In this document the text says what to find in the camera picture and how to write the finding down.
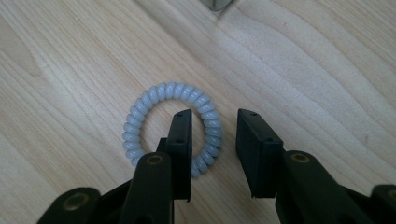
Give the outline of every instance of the plastic coil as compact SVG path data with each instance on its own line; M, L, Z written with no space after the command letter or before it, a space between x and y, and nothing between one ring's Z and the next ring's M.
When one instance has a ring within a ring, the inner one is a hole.
M207 170L207 166L214 163L214 158L219 155L221 147L221 121L216 106L210 102L210 97L203 91L196 89L192 85L183 82L161 83L152 86L148 91L143 92L134 105L131 107L131 114L126 117L122 144L126 149L126 157L131 160L131 164L136 166L139 159L145 154L140 145L140 128L145 116L152 107L161 101L168 99L180 99L193 104L201 115L205 125L205 143L198 156L192 159L191 174L199 176Z

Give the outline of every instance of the metal object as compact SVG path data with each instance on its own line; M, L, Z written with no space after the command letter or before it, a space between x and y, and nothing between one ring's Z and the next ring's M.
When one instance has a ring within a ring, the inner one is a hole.
M67 191L38 224L174 223L174 200L191 196L191 142L191 110L184 110L157 151L139 160L133 180L102 196L91 188Z
M203 0L212 11L219 11L228 6L233 0Z
M276 196L283 224L396 223L396 186L376 186L366 197L338 185L314 156L285 151L282 140L255 112L238 111L236 151L251 196Z

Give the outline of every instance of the spiral hair tie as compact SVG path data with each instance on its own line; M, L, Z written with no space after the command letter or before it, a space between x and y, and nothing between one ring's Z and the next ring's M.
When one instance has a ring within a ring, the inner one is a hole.
M168 82L152 86L148 91L143 92L134 105L131 107L131 114L126 117L122 144L127 151L126 157L131 160L131 164L136 166L139 159L145 154L140 145L140 128L145 116L152 107L160 101L169 99L181 99L193 104L201 115L205 125L205 143L201 153L192 159L191 174L199 176L207 170L207 165L214 163L214 158L219 155L221 147L221 121L216 106L210 103L210 97L203 91L196 89L192 85L183 82Z

